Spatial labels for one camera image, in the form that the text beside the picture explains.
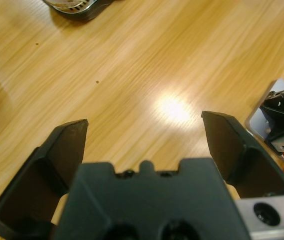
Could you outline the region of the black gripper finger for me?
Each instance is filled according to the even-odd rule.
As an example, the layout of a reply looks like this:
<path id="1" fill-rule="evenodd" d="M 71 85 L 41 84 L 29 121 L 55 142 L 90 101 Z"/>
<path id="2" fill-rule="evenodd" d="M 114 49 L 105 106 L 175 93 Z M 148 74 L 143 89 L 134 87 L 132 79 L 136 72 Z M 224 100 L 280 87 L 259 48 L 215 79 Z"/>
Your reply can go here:
<path id="1" fill-rule="evenodd" d="M 83 161 L 87 128 L 86 119 L 59 125 L 29 155 L 0 195 L 0 237 L 52 237 L 52 217 Z"/>
<path id="2" fill-rule="evenodd" d="M 223 180 L 241 198 L 284 195 L 284 172 L 233 116 L 204 111 L 210 154 Z"/>

